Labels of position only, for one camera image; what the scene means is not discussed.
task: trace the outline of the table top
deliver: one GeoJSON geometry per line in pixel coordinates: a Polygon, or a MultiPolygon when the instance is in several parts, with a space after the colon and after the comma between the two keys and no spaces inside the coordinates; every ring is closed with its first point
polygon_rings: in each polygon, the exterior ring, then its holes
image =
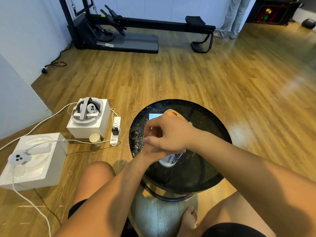
{"type": "MultiPolygon", "coordinates": [[[[227,129],[211,111],[190,101],[167,99],[150,104],[135,117],[129,133],[133,158],[144,145],[144,127],[149,114],[163,114],[168,109],[179,112],[191,121],[194,127],[232,143],[227,129]]],[[[153,163],[145,172],[145,177],[159,188],[176,194],[200,192],[215,186],[223,179],[208,161],[189,150],[172,167],[166,168],[159,162],[153,163]]]]}

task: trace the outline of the light blue jeans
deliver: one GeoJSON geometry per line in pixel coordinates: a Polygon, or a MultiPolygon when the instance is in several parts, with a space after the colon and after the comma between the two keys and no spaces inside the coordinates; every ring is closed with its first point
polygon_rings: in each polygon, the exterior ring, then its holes
{"type": "Polygon", "coordinates": [[[249,6],[250,0],[231,0],[223,26],[219,29],[222,36],[225,36],[230,27],[231,37],[237,36],[245,11],[249,6]]]}

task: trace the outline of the power outlet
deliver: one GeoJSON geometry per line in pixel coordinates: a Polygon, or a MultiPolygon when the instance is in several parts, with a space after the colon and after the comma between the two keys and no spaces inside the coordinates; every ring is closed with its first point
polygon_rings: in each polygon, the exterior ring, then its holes
{"type": "MultiPolygon", "coordinates": [[[[119,127],[119,130],[121,129],[121,117],[120,116],[114,117],[113,127],[119,127]]],[[[119,136],[113,135],[113,133],[111,131],[110,145],[117,146],[118,144],[119,144],[119,136]]]]}

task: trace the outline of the forearm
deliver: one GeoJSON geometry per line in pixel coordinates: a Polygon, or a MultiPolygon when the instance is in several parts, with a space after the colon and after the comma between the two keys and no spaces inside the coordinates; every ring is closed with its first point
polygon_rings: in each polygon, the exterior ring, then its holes
{"type": "Polygon", "coordinates": [[[277,236],[314,233],[314,182],[208,132],[195,135],[201,141],[192,141],[190,149],[217,168],[277,236]]]}
{"type": "Polygon", "coordinates": [[[149,166],[141,155],[94,193],[57,236],[121,236],[137,187],[149,166]]]}

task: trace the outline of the open white box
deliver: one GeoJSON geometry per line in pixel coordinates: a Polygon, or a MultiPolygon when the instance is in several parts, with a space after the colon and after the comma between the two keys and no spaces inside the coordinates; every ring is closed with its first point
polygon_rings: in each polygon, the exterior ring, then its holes
{"type": "MultiPolygon", "coordinates": [[[[13,153],[23,152],[32,145],[65,139],[61,133],[22,136],[13,153]]],[[[14,187],[17,191],[59,184],[68,151],[68,141],[51,142],[49,152],[30,155],[31,161],[17,165],[14,170],[14,187]]],[[[43,149],[46,143],[37,147],[43,149]]],[[[13,166],[7,163],[0,176],[0,187],[12,189],[13,166]]]]}
{"type": "Polygon", "coordinates": [[[107,99],[100,100],[103,102],[103,108],[101,111],[102,113],[101,117],[94,124],[90,126],[78,126],[73,122],[73,117],[70,117],[70,120],[67,124],[67,129],[74,136],[74,138],[89,138],[90,135],[94,133],[99,134],[102,138],[105,137],[106,127],[109,121],[111,110],[107,99]]]}

